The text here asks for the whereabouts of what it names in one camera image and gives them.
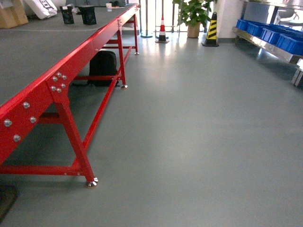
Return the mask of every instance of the red metal frame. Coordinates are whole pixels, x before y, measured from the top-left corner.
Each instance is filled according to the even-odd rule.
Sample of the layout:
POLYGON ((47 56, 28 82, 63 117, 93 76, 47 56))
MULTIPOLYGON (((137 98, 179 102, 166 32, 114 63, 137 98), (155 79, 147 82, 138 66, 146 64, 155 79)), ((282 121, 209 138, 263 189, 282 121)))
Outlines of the red metal frame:
MULTIPOLYGON (((122 80, 123 85, 126 84, 125 64, 131 50, 135 49, 136 52, 138 52, 136 33, 137 10, 137 5, 129 8, 128 11, 124 12, 122 15, 98 30, 78 48, 61 59, 32 84, 27 86, 19 94, 0 107, 0 122, 4 122, 5 120, 10 120, 12 122, 9 127, 5 126, 3 123, 0 124, 0 174, 82 175, 85 176, 88 182, 94 181, 95 176, 87 157, 87 150, 113 93, 116 82, 118 80, 122 80), (121 27, 125 23, 134 24, 134 46, 123 47, 122 45, 121 27), (111 37, 116 33, 117 39, 111 40, 111 37), (117 47, 108 48, 119 49, 120 67, 115 76, 102 78, 111 79, 112 82, 96 116, 93 119, 84 141, 81 141, 69 107, 68 87, 74 79, 87 79, 87 77, 77 77, 77 74, 84 68, 84 66, 87 65, 90 59, 92 59, 93 56, 104 47, 105 44, 118 45, 117 47), (125 56, 123 55, 123 48, 128 49, 125 56), (52 103, 55 104, 57 113, 45 113, 52 103), (37 123, 63 124, 76 155, 71 166, 3 165, 3 162, 37 123)), ((90 77, 89 79, 98 80, 100 77, 90 77)))

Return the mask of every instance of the potted plant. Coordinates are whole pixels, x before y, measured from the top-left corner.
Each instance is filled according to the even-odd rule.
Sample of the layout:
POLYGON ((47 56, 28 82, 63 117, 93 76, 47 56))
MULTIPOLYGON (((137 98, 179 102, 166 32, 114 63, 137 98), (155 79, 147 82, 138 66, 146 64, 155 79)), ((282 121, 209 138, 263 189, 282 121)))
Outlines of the potted plant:
POLYGON ((173 4, 178 4, 178 26, 185 24, 188 26, 187 36, 198 38, 200 24, 206 27, 207 21, 210 21, 208 13, 212 11, 211 2, 217 0, 173 0, 173 4))

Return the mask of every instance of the gray epoxy floor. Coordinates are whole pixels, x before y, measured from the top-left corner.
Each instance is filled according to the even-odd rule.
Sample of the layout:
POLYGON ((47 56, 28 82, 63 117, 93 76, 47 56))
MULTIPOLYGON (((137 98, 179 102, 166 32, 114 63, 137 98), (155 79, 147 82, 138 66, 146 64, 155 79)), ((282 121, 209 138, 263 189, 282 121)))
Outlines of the gray epoxy floor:
MULTIPOLYGON (((1 175, 19 191, 1 226, 302 227, 295 68, 250 44, 206 48, 184 35, 169 34, 168 44, 139 39, 129 88, 115 89, 89 149, 98 186, 84 188, 84 177, 1 175)), ((82 137, 103 94, 70 88, 82 137)), ((10 162, 73 158, 62 128, 41 125, 10 162)))

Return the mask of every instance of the cardboard box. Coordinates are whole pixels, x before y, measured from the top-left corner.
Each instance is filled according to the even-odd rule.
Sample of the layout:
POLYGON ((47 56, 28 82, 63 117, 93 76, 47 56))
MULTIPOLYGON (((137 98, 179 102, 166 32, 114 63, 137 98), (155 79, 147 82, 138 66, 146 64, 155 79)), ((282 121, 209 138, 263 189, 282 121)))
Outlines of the cardboard box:
POLYGON ((0 0, 0 28, 11 28, 27 23, 27 16, 20 0, 0 0))

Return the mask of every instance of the black backpack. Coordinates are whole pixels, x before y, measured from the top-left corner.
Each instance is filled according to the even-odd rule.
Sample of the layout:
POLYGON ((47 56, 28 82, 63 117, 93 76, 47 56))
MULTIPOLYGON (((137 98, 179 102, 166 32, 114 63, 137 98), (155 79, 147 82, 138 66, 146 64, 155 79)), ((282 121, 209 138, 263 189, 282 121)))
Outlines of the black backpack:
MULTIPOLYGON (((90 76, 114 76, 117 74, 117 58, 112 51, 99 51, 89 62, 90 76)), ((108 87, 111 80, 88 80, 87 84, 108 87)))

